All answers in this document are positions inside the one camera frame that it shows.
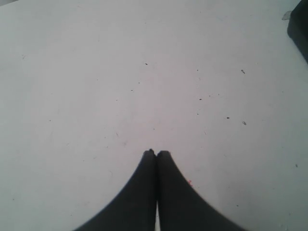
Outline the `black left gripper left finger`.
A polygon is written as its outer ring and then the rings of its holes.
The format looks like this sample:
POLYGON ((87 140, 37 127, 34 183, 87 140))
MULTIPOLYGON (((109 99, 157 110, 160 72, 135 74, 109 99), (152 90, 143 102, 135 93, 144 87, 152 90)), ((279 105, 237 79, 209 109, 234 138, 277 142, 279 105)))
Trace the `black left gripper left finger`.
POLYGON ((156 155, 145 151, 118 195, 78 231, 154 231, 156 221, 156 155))

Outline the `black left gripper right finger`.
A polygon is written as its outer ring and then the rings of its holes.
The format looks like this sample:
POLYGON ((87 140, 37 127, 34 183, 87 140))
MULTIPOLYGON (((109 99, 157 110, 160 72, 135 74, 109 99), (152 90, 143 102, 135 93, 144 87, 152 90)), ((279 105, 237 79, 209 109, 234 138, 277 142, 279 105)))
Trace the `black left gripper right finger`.
POLYGON ((156 157, 162 231, 243 231, 209 205, 183 177, 170 152, 156 157))

